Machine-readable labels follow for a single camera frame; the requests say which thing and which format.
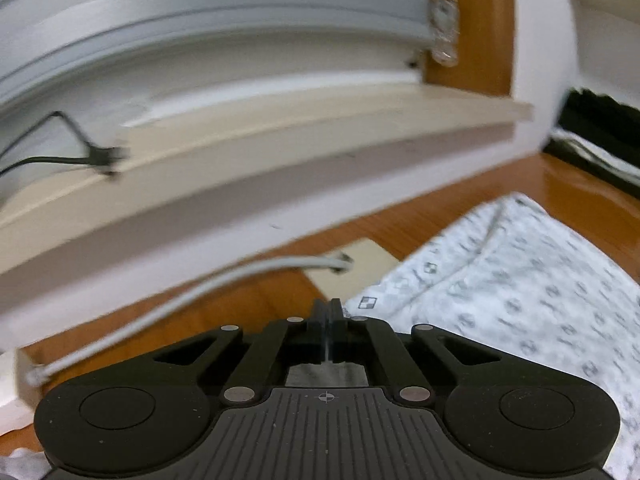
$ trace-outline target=black fabric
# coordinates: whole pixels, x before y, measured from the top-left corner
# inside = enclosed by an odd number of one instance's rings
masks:
[[[600,180],[617,187],[620,191],[624,191],[625,193],[640,200],[639,186],[618,177],[606,168],[603,168],[594,162],[582,158],[562,142],[562,140],[551,139],[544,147],[543,152],[553,155],[554,157],[559,158],[580,170],[586,171]]]
[[[640,148],[620,140],[608,128],[601,128],[594,124],[584,114],[565,107],[558,125],[563,130],[573,132],[603,150],[607,150],[611,155],[633,164],[636,168],[640,168]]]
[[[623,160],[625,148],[640,150],[640,110],[620,104],[607,95],[596,95],[586,89],[572,90],[558,123]],[[618,152],[600,144],[605,136],[623,143],[618,146]]]

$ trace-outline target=printed pattern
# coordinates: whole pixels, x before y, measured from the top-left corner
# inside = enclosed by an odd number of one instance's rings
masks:
[[[376,301],[376,298],[368,298],[367,296],[364,296],[364,298],[360,300],[358,308],[374,308],[376,306]]]
[[[430,323],[580,376],[622,420],[606,464],[640,478],[640,287],[608,256],[513,194],[482,204],[344,305],[408,333]]]

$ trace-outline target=gray cable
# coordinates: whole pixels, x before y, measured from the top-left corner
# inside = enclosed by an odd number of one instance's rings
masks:
[[[194,286],[190,290],[187,290],[176,298],[158,306],[144,316],[141,316],[116,331],[111,332],[109,335],[98,339],[98,341],[84,346],[75,352],[71,352],[71,354],[60,358],[57,361],[53,361],[48,365],[37,366],[27,374],[26,380],[31,384],[31,386],[42,386],[49,382],[53,375],[84,361],[107,348],[117,345],[139,332],[142,332],[156,322],[170,316],[178,310],[181,310],[201,296],[209,294],[221,286],[229,285],[239,280],[255,276],[256,274],[263,274],[273,270],[304,269],[309,267],[348,270],[351,269],[351,266],[351,263],[345,260],[325,258],[322,256],[285,256],[282,258],[273,258],[271,260],[261,260],[241,267],[236,267],[235,269],[213,276],[199,285]]]

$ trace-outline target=white plastic part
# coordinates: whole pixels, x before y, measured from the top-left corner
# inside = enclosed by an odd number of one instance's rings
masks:
[[[20,349],[0,355],[0,434],[33,424],[40,389],[27,383],[33,362]]]

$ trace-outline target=wooden surface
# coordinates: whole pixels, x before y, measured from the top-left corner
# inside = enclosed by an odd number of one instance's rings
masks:
[[[640,202],[549,155],[535,155],[491,170],[384,211],[295,241],[263,257],[321,254],[358,238],[370,238],[402,260],[442,228],[481,202],[520,191],[613,258],[634,279],[640,277]],[[27,352],[51,362],[147,312],[180,291],[141,301],[110,316],[38,342]],[[306,316],[318,291],[301,272],[270,274],[210,294],[185,311],[56,377],[73,376],[160,348],[222,324],[260,330],[272,319]],[[0,454],[15,447],[39,449],[32,428],[0,437]]]
[[[425,53],[424,81],[487,95],[510,95],[515,0],[459,0],[460,63],[444,68]]]

